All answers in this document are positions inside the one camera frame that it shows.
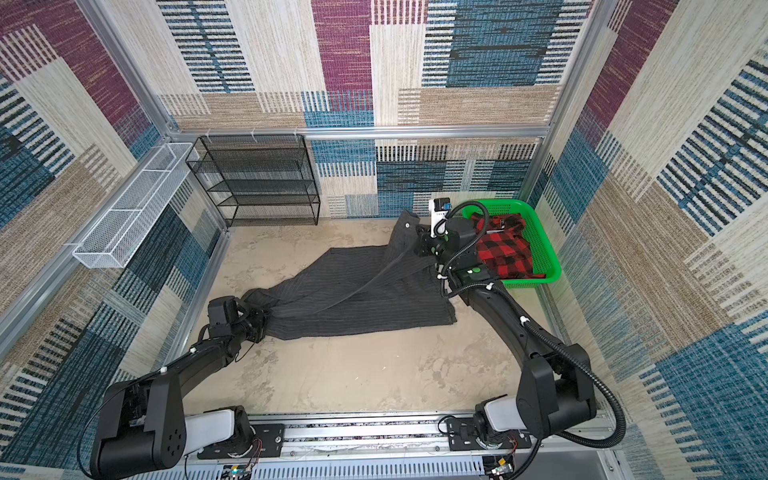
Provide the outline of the green plastic basket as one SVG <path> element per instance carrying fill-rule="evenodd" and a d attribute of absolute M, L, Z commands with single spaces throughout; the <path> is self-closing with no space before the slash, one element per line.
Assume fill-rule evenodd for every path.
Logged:
<path fill-rule="evenodd" d="M 527 203 L 513 199 L 483 199 L 481 203 L 489 212 L 489 218 L 496 215 L 520 214 L 526 222 L 523 237 L 530 243 L 534 272 L 544 274 L 543 279 L 507 280 L 501 279 L 503 284 L 510 289 L 535 288 L 539 285 L 550 284 L 561 276 L 561 266 L 557 255 L 549 241 L 544 228 L 534 209 Z M 483 226 L 489 225 L 485 221 L 481 209 L 477 206 L 468 206 L 461 211 L 464 218 L 471 219 L 477 232 Z"/>

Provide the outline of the dark grey striped shirt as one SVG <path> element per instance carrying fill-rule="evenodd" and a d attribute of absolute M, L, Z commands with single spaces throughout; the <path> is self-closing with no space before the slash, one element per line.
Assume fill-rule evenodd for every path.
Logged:
<path fill-rule="evenodd" d="M 421 253 L 428 228 L 405 210 L 386 245 L 331 248 L 292 278 L 247 291 L 280 340 L 338 337 L 457 322 L 441 296 L 433 255 Z"/>

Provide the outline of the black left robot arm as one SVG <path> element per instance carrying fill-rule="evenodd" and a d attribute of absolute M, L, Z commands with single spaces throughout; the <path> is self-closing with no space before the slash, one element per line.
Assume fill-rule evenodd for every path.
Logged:
<path fill-rule="evenodd" d="M 176 360 L 134 380 L 110 386 L 90 420 L 95 428 L 92 479 L 125 479 L 170 469 L 206 448 L 239 456 L 254 451 L 256 435 L 243 407 L 186 416 L 184 397 L 206 378 L 234 363 L 243 343 L 266 335 L 266 313 L 234 296 L 208 304 L 208 323 Z"/>

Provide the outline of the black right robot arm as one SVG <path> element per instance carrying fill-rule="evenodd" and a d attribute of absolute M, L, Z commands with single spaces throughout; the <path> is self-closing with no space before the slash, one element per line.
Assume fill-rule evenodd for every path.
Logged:
<path fill-rule="evenodd" d="M 478 238 L 466 218 L 442 219 L 421 236 L 422 250 L 437 258 L 438 278 L 451 296 L 479 313 L 504 341 L 520 365 L 516 410 L 538 439 L 560 436 L 600 448 L 602 442 L 569 430 L 597 415 L 597 377 L 585 350 L 566 345 L 544 329 L 511 296 L 471 244 Z"/>

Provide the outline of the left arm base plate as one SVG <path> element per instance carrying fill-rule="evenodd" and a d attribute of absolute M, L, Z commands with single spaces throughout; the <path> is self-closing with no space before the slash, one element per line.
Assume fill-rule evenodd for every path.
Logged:
<path fill-rule="evenodd" d="M 233 439 L 204 447 L 200 460 L 277 458 L 282 453 L 284 424 L 251 425 L 248 433 L 236 433 Z"/>

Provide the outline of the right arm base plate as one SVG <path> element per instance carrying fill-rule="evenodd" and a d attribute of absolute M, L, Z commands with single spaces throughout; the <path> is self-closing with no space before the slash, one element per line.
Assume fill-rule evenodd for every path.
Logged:
<path fill-rule="evenodd" d="M 473 417 L 446 415 L 438 420 L 438 431 L 447 437 L 451 451 L 529 449 L 532 437 L 525 430 L 503 432 Z"/>

